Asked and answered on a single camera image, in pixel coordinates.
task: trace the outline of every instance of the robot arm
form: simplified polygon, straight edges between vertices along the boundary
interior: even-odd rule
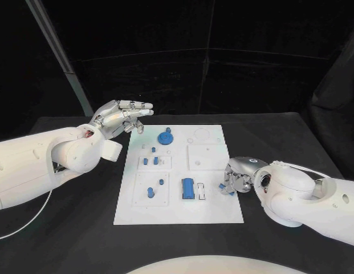
[[[322,175],[313,180],[305,171]],[[305,167],[238,157],[225,171],[230,190],[254,187],[267,215],[280,224],[306,224],[326,237],[354,245],[354,182],[330,178]]]
[[[122,145],[110,139],[135,127],[143,133],[137,118],[153,115],[152,108],[149,103],[114,100],[89,124],[0,142],[0,209],[25,203],[90,172],[101,158],[117,161]]]

